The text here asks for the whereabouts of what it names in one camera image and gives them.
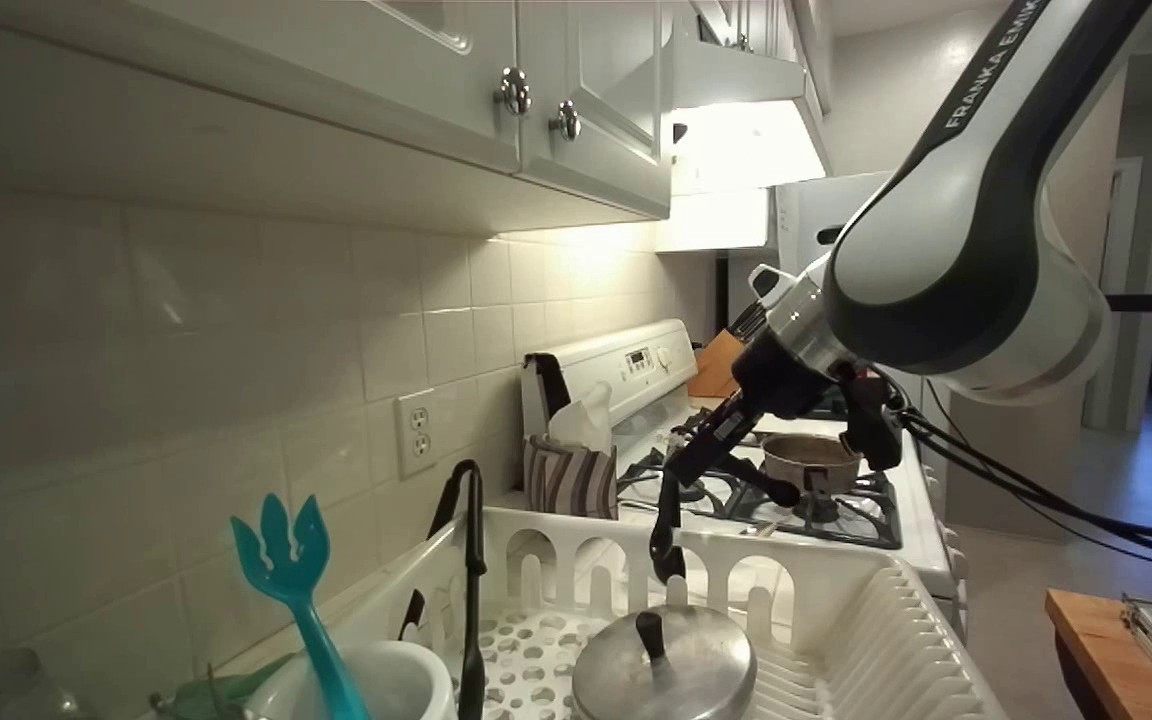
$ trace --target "cabinet handle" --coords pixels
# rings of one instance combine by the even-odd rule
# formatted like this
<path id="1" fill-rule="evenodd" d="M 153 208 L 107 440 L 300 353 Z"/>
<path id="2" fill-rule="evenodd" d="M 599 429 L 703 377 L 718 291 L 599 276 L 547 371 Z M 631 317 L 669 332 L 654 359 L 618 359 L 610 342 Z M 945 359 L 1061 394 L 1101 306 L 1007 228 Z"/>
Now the cabinet handle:
<path id="1" fill-rule="evenodd" d="M 532 108 L 528 75 L 518 67 L 505 67 L 493 101 L 514 116 L 528 116 Z"/>
<path id="2" fill-rule="evenodd" d="M 561 131 L 563 138 L 581 136 L 581 113 L 573 101 L 561 104 L 561 113 L 547 121 L 547 131 Z"/>

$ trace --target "stove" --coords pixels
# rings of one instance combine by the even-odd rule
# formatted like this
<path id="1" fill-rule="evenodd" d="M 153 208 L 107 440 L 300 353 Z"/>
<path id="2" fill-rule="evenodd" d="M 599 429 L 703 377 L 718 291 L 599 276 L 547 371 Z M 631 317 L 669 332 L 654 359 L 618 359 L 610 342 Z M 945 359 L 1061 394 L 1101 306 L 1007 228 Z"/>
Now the stove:
<path id="1" fill-rule="evenodd" d="M 650 526 L 661 494 L 661 463 L 687 437 L 687 423 L 707 405 L 687 398 L 695 353 L 678 318 L 645 325 L 631 332 L 596 334 L 582 342 L 528 353 L 518 377 L 522 440 L 543 437 L 547 416 L 582 394 L 608 390 L 608 423 L 616 449 L 616 519 Z M 845 431 L 838 398 L 824 394 L 799 421 L 758 421 L 731 451 L 758 466 L 767 437 L 828 437 Z M 723 534 L 773 534 L 783 542 L 856 542 L 893 551 L 911 562 L 958 628 L 964 581 L 958 551 L 946 542 L 933 512 L 921 457 L 898 437 L 904 461 L 870 473 L 860 461 L 856 485 L 845 492 L 758 492 L 727 473 L 707 473 L 684 487 L 684 525 Z"/>

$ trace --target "robotic arm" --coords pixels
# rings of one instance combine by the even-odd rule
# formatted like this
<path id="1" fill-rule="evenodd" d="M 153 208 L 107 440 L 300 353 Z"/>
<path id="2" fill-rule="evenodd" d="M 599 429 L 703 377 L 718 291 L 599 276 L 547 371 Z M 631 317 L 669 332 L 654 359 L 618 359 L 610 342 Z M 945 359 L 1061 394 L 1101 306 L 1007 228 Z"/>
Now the robotic arm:
<path id="1" fill-rule="evenodd" d="M 1020 405 L 1090 367 L 1105 297 L 1041 205 L 1041 177 L 1152 0 L 1012 0 L 896 177 L 788 285 L 731 362 L 741 382 L 664 463 L 654 575 L 678 575 L 676 487 L 765 410 L 799 416 L 870 359 Z"/>

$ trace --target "electrical outlet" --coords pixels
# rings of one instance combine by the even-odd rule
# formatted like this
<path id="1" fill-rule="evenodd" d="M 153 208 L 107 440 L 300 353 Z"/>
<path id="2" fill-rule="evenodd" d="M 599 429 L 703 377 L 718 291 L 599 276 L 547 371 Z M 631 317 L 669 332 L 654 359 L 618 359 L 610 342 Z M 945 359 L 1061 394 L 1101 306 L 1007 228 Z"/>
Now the electrical outlet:
<path id="1" fill-rule="evenodd" d="M 431 389 L 401 394 L 396 416 L 401 416 L 401 473 L 417 477 L 441 461 L 441 445 L 431 431 Z"/>

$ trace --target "cabinet door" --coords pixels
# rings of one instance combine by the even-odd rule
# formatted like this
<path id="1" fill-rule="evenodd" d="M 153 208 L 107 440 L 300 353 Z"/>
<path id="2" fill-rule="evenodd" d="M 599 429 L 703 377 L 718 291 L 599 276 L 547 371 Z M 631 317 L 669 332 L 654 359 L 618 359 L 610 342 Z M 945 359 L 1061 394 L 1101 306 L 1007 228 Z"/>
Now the cabinet door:
<path id="1" fill-rule="evenodd" d="M 291 116 L 514 166 L 514 0 L 0 0 L 0 22 Z"/>
<path id="2" fill-rule="evenodd" d="M 522 0 L 518 67 L 532 75 L 522 166 L 536 179 L 669 215 L 661 159 L 661 6 Z"/>

